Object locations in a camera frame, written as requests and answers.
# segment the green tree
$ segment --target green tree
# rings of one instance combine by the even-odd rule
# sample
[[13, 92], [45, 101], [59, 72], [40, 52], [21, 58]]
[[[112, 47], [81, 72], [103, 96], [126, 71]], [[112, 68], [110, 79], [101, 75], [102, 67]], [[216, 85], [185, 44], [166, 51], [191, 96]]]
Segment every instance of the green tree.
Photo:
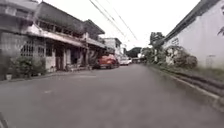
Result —
[[131, 58], [138, 57], [138, 54], [141, 53], [141, 47], [134, 47], [131, 50], [127, 51], [127, 56]]
[[162, 32], [152, 32], [150, 35], [150, 44], [153, 47], [158, 47], [163, 45], [163, 39], [165, 36], [162, 34]]

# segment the car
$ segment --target car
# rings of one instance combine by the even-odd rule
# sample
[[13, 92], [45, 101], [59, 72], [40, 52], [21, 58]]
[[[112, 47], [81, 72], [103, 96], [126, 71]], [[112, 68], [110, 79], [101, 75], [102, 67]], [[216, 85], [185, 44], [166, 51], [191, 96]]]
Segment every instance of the car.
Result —
[[102, 56], [98, 62], [99, 68], [113, 69], [119, 67], [118, 60], [114, 55]]
[[128, 66], [129, 64], [130, 64], [130, 60], [128, 60], [128, 59], [123, 59], [120, 62], [121, 66]]

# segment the road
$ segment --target road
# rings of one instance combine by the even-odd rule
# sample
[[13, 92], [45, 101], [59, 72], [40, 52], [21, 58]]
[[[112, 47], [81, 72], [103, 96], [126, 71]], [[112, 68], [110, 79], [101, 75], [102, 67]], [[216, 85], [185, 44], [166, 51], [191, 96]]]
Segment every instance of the road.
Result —
[[223, 128], [224, 114], [141, 65], [0, 85], [11, 128]]

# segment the two-story building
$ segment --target two-story building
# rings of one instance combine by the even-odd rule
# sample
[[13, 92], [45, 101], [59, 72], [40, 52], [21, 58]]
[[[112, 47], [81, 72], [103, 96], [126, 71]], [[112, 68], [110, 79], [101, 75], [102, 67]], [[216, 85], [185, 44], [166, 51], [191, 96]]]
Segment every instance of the two-story building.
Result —
[[121, 52], [121, 44], [122, 44], [121, 41], [118, 38], [104, 38], [104, 41], [106, 47], [114, 51], [114, 55], [120, 62], [123, 55]]
[[223, 26], [224, 0], [201, 0], [166, 36], [164, 48], [181, 46], [200, 67], [224, 69]]
[[85, 41], [88, 43], [88, 58], [90, 61], [96, 61], [102, 55], [105, 54], [105, 44], [104, 40], [99, 36], [105, 34], [105, 32], [97, 26], [93, 21], [84, 21], [86, 38]]
[[38, 49], [39, 44], [34, 44], [33, 39], [26, 35], [27, 28], [33, 24], [33, 15], [37, 5], [37, 2], [32, 1], [0, 1], [1, 54], [11, 57], [38, 55], [35, 49]]
[[38, 5], [30, 35], [41, 37], [46, 46], [46, 69], [64, 70], [68, 64], [85, 64], [85, 25], [79, 19], [42, 2]]

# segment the red car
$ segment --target red car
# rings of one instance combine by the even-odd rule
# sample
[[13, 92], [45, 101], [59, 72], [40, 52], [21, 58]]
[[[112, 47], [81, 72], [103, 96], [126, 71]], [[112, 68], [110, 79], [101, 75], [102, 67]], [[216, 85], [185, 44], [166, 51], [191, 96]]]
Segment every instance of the red car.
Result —
[[119, 67], [119, 62], [114, 55], [102, 56], [99, 59], [99, 67], [113, 69]]

